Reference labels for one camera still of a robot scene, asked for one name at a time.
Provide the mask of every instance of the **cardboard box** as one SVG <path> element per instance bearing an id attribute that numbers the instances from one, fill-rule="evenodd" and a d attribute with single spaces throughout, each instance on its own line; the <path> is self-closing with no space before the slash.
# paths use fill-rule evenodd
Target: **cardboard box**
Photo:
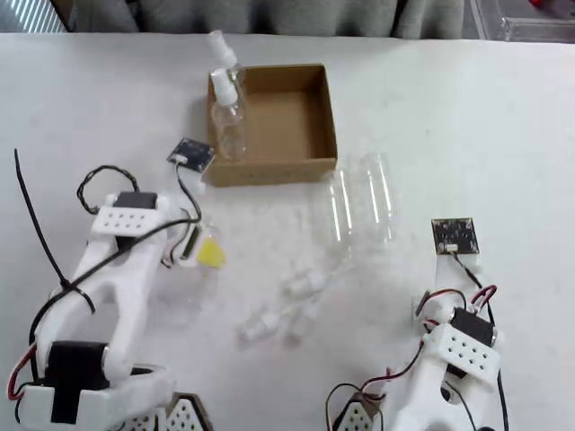
<path id="1" fill-rule="evenodd" d="M 215 186 L 318 181 L 335 169 L 337 146 L 323 65 L 246 67 L 248 154 L 216 157 L 207 172 Z M 208 79 L 208 143 L 217 150 Z"/>

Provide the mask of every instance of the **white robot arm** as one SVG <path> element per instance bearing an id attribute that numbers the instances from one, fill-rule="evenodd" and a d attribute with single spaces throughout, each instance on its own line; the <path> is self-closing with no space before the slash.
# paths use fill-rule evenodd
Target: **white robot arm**
<path id="1" fill-rule="evenodd" d="M 140 205 L 142 195 L 153 204 Z M 108 196 L 93 222 L 75 279 L 108 258 L 119 242 L 133 241 L 169 222 L 170 213 L 165 196 L 139 192 Z M 43 375 L 41 384 L 24 390 L 20 406 L 24 427 L 104 431 L 170 401 L 175 383 L 168 372 L 134 363 L 148 296 L 167 243 L 168 232 L 162 230 L 81 284 L 96 307 L 109 300 L 118 306 L 119 319 L 109 343 L 70 341 L 79 324 L 91 317 L 81 295 L 67 295 L 47 311 L 35 332 Z"/>
<path id="2" fill-rule="evenodd" d="M 460 431 L 471 427 L 470 420 L 479 428 L 489 398 L 498 389 L 503 335 L 482 310 L 496 287 L 484 288 L 481 305 L 477 303 L 482 291 L 478 294 L 481 283 L 470 269 L 478 268 L 479 253 L 473 221 L 438 220 L 433 227 L 436 289 L 462 292 L 465 299 L 462 304 L 459 295 L 439 295 L 428 301 L 424 295 L 421 304 L 426 306 L 419 318 L 436 326 L 423 336 L 392 431 Z M 456 254 L 458 247 L 467 248 L 468 254 Z M 396 396 L 388 393 L 381 406 L 390 418 L 390 409 L 398 405 Z"/>
<path id="3" fill-rule="evenodd" d="M 451 256 L 438 256 L 437 287 L 471 291 L 462 286 L 464 277 Z M 452 300 L 461 302 L 457 295 L 442 295 L 429 305 L 435 305 L 435 312 L 426 318 L 439 325 L 423 336 L 423 349 L 392 431 L 460 431 L 471 427 L 470 416 L 475 424 L 482 423 L 489 398 L 497 390 L 502 335 L 471 307 L 466 311 Z M 394 416 L 390 409 L 397 405 L 394 396 L 388 393 L 381 406 L 389 418 Z"/>

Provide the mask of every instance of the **clear plastic bottle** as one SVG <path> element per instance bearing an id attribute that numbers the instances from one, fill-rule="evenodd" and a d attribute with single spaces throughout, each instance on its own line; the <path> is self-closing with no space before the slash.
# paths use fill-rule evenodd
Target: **clear plastic bottle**
<path id="1" fill-rule="evenodd" d="M 226 159 L 241 159 L 248 149 L 243 107 L 225 69 L 214 70 L 211 79 L 216 94 L 211 116 L 216 126 L 219 153 Z"/>
<path id="2" fill-rule="evenodd" d="M 234 84 L 235 90 L 239 95 L 240 104 L 245 103 L 245 92 L 243 90 L 243 79 L 245 70 L 240 65 L 235 56 L 234 50 L 226 43 L 224 34 L 220 30 L 212 31 L 208 35 L 208 43 L 212 48 L 214 56 L 221 67 L 223 67 Z"/>

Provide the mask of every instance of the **circuit board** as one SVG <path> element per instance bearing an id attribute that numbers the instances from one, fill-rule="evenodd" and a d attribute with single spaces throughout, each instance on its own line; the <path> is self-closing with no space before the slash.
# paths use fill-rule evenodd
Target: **circuit board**
<path id="1" fill-rule="evenodd" d="M 437 254 L 479 254 L 471 217 L 434 219 L 431 227 Z"/>
<path id="2" fill-rule="evenodd" d="M 203 173 L 212 163 L 214 157 L 216 157 L 216 151 L 208 144 L 184 137 L 173 149 L 168 161 L 174 163 L 175 155 L 181 155 L 186 158 L 186 163 L 182 163 L 181 166 Z"/>

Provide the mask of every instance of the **table surface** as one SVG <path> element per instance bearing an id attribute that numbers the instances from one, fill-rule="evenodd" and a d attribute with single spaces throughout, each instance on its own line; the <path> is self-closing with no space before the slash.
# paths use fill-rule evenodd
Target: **table surface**
<path id="1" fill-rule="evenodd" d="M 482 267 L 500 287 L 493 308 L 507 335 L 511 429 L 575 422 L 575 341 L 558 332 L 575 302 L 575 47 L 230 42 L 246 65 L 326 65 L 341 160 L 388 155 L 395 247 L 324 294 L 301 344 L 279 334 L 241 348 L 237 325 L 264 303 L 277 306 L 283 280 L 326 260 L 314 236 L 314 186 L 208 188 L 201 201 L 222 233 L 227 264 L 208 277 L 159 269 L 139 358 L 170 367 L 179 390 L 199 393 L 215 429 L 322 429 L 335 383 L 360 383 L 414 351 L 411 299 L 435 279 L 429 220 L 473 216 Z M 79 181 L 115 163 L 144 189 L 165 187 L 170 150 L 182 136 L 205 138 L 213 65 L 197 35 L 0 36 L 0 375 L 25 349 L 31 318 L 57 285 L 17 186 L 13 148 L 69 274 L 91 225 L 75 199 Z M 102 177 L 88 198 L 120 184 Z M 1 406 L 2 428 L 12 429 L 12 406 Z M 501 430 L 500 423 L 494 394 L 486 425 Z"/>

